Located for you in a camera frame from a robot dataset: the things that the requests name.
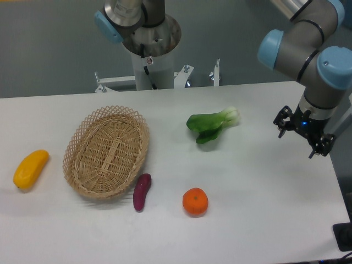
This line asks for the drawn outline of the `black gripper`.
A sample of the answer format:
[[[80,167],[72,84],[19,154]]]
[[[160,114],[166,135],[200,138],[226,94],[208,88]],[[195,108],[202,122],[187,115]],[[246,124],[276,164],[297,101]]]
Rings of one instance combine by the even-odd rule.
[[[306,117],[299,106],[297,106],[294,114],[288,106],[284,106],[278,112],[273,124],[279,130],[278,137],[280,139],[286,131],[293,130],[304,137],[312,147],[312,151],[309,154],[309,159],[312,159],[314,155],[326,157],[335,143],[336,136],[334,134],[324,134],[323,132],[328,121],[329,119],[315,120]]]

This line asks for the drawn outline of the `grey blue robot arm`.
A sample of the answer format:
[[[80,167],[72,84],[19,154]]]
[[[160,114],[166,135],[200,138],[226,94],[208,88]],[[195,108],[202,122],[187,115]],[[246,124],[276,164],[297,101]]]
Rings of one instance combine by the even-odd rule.
[[[258,60],[305,87],[296,110],[282,108],[274,119],[281,134],[304,137],[313,155],[326,156],[336,137],[324,129],[351,87],[351,50],[322,48],[344,20],[340,1],[274,1],[293,23],[288,32],[270,31]],[[183,88],[192,69],[174,74],[171,54],[181,38],[179,24],[165,12],[164,1],[106,1],[94,15],[100,32],[122,43],[131,54],[138,90]]]

